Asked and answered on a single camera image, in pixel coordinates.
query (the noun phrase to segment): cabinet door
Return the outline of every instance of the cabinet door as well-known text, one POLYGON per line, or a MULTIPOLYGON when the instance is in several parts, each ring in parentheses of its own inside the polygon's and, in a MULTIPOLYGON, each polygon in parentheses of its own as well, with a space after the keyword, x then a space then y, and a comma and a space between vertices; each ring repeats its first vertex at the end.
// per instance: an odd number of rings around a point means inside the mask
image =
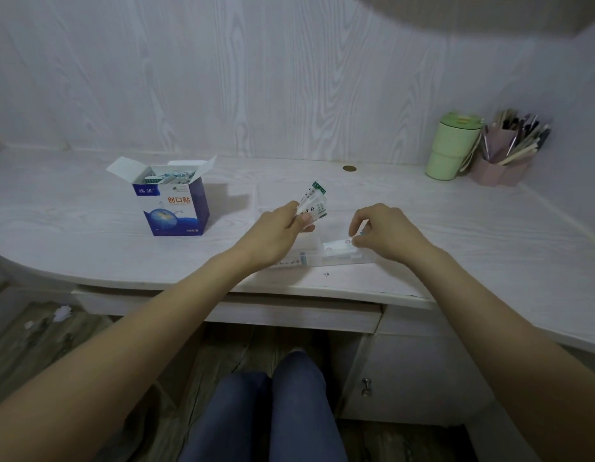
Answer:
POLYGON ((462 344, 449 337, 377 334, 356 381, 342 418, 447 426, 494 400, 462 344), (365 378, 371 391, 363 396, 365 378))

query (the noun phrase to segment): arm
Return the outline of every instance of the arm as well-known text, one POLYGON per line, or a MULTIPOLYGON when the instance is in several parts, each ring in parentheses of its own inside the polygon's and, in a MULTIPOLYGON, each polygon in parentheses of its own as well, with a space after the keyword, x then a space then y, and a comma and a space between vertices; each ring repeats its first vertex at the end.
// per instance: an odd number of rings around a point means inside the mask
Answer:
POLYGON ((294 217, 296 207, 264 213, 233 248, 8 397, 0 404, 0 460, 92 458, 220 299, 286 255, 311 219, 294 217))
POLYGON ((517 428, 544 460, 595 460, 595 374, 433 246, 400 209, 356 212, 355 246, 424 283, 517 428))

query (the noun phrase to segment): drawer knob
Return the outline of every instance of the drawer knob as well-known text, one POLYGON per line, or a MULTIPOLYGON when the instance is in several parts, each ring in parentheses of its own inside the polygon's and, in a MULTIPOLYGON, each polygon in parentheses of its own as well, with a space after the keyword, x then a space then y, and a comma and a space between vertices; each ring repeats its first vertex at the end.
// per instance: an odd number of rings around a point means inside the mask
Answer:
POLYGON ((372 389, 370 389, 370 384, 372 384, 372 380, 370 378, 364 378, 362 382, 364 383, 364 388, 362 389, 362 397, 372 396, 372 389))

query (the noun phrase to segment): jeans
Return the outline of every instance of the jeans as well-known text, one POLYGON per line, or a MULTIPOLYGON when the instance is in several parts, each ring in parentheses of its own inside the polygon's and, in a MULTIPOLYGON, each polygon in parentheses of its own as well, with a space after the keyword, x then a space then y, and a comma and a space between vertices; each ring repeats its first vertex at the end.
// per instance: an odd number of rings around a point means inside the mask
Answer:
POLYGON ((296 351, 272 379, 263 372, 234 372, 221 380, 179 462, 250 461, 266 427, 270 462, 347 461, 323 375, 305 352, 296 351))

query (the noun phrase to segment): green tumbler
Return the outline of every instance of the green tumbler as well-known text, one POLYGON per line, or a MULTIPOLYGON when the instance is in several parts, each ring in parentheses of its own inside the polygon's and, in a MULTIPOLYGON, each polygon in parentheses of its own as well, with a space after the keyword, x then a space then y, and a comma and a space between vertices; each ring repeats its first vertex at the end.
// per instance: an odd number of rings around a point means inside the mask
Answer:
POLYGON ((469 155, 484 124, 481 117, 448 113, 441 118, 432 143, 425 174, 436 180, 453 180, 469 155))

